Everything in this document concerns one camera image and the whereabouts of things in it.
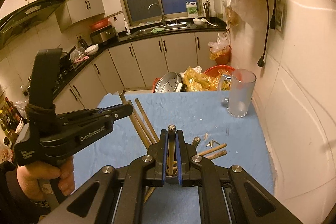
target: white bottle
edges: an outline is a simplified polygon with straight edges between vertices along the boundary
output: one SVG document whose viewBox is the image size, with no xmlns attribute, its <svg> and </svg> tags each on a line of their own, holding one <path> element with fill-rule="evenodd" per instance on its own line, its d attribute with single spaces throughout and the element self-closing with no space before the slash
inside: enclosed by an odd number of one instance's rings
<svg viewBox="0 0 336 224">
<path fill-rule="evenodd" d="M 124 23 L 125 23 L 125 28 L 126 28 L 126 34 L 127 35 L 130 35 L 131 34 L 131 31 L 129 30 L 129 26 L 128 26 L 128 23 L 127 23 L 127 21 L 126 21 L 126 18 L 124 18 Z"/>
</svg>

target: glass mug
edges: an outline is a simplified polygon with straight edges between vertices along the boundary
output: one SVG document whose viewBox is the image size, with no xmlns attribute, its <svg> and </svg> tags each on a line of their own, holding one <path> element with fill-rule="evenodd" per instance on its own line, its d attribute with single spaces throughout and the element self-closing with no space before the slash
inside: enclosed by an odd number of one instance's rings
<svg viewBox="0 0 336 224">
<path fill-rule="evenodd" d="M 237 69 L 232 76 L 223 75 L 221 77 L 217 90 L 221 90 L 224 81 L 231 81 L 229 98 L 223 100 L 228 105 L 227 109 L 231 116 L 236 118 L 246 116 L 256 80 L 255 74 L 246 69 Z"/>
</svg>

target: red plastic basket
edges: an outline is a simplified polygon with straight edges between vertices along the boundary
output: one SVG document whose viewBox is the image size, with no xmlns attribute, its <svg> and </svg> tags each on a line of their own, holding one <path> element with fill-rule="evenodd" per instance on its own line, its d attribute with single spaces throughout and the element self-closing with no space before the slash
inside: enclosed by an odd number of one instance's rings
<svg viewBox="0 0 336 224">
<path fill-rule="evenodd" d="M 230 75 L 232 75 L 232 73 L 235 70 L 235 68 L 232 68 L 232 67 L 227 66 L 227 65 L 217 65 L 217 66 L 214 66 L 214 67 L 212 67 L 210 69 L 207 69 L 204 73 L 206 75 L 216 77 L 217 75 L 219 75 L 218 70 L 220 70 L 220 69 L 227 70 L 230 73 Z"/>
</svg>

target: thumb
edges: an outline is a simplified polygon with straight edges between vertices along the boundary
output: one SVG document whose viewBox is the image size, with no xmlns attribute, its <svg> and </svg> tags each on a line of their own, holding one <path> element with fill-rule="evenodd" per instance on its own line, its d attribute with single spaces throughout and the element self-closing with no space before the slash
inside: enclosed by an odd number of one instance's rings
<svg viewBox="0 0 336 224">
<path fill-rule="evenodd" d="M 26 179 L 56 179 L 61 175 L 59 168 L 42 161 L 26 165 Z"/>
</svg>

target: table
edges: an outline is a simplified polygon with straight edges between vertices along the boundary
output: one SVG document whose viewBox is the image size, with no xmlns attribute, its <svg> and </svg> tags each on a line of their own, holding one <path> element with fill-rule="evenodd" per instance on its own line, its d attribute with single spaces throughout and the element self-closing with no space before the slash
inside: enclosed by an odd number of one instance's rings
<svg viewBox="0 0 336 224">
<path fill-rule="evenodd" d="M 241 165 L 266 190 L 274 194 L 274 183 L 263 132 L 251 104 L 244 118 L 233 118 L 221 100 L 227 92 L 182 92 L 129 94 L 135 107 L 139 98 L 149 120 L 159 135 L 161 129 L 176 125 L 183 130 L 186 143 L 201 137 L 197 151 L 208 149 L 209 140 L 227 143 L 227 155 L 213 160 L 216 165 L 230 167 Z M 118 95 L 107 94 L 98 107 L 120 104 Z M 132 160 L 145 155 L 147 150 L 138 137 L 129 118 L 118 120 L 113 132 L 78 152 L 74 157 L 76 187 L 80 187 L 105 165 L 115 168 L 129 165 Z M 144 224 L 188 223 L 200 224 L 200 209 L 196 187 L 182 188 L 165 184 L 157 188 L 143 210 Z"/>
</svg>

